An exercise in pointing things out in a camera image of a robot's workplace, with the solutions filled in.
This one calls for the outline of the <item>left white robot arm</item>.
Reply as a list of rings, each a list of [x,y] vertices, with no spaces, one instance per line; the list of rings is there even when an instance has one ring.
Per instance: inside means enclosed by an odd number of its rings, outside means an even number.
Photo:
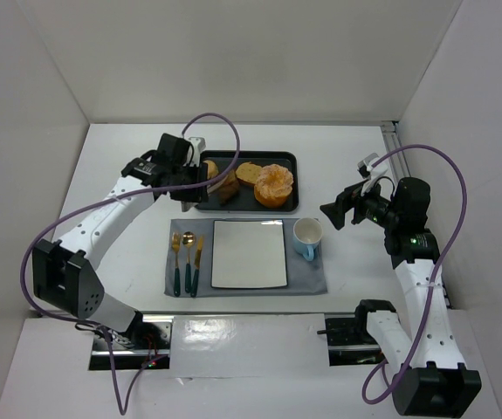
[[[174,186],[171,199],[200,203],[207,197],[200,162],[202,137],[187,140],[163,134],[157,148],[134,158],[120,172],[107,204],[91,211],[63,236],[40,240],[32,250],[34,295],[89,324],[110,329],[124,347],[158,340],[160,333],[140,311],[108,294],[97,275],[103,257],[127,226]]]

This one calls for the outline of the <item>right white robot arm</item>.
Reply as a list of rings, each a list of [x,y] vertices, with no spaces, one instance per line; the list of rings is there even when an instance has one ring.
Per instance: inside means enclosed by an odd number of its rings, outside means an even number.
[[[478,371],[461,354],[448,317],[437,241],[426,228],[430,186],[402,178],[390,199],[379,185],[359,182],[345,188],[333,203],[321,205],[336,230],[369,220],[384,229],[386,252],[406,301],[411,333],[406,333],[392,304],[364,299],[355,310],[357,333],[382,350],[379,369],[388,367],[387,389],[402,416],[459,418],[482,388]]]

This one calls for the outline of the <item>silver metal tongs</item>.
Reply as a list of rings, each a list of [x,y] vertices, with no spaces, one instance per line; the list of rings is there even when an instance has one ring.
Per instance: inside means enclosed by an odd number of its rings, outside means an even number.
[[[212,195],[214,192],[216,192],[218,189],[220,189],[230,179],[231,179],[230,173],[228,173],[222,179],[219,179],[219,176],[213,177],[213,180],[215,181],[215,183],[213,183],[207,187],[207,189],[206,189],[207,196]],[[195,208],[195,206],[197,206],[197,203],[181,202],[182,212],[188,212],[192,208]]]

